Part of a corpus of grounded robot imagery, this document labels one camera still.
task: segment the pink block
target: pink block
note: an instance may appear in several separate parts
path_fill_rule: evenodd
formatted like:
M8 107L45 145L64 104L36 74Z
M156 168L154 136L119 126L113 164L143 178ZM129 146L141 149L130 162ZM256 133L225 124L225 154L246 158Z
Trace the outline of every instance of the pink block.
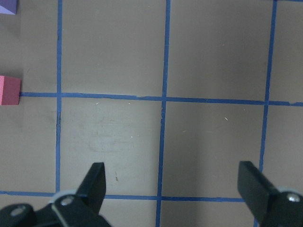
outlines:
M0 105L18 105L21 79L0 76Z

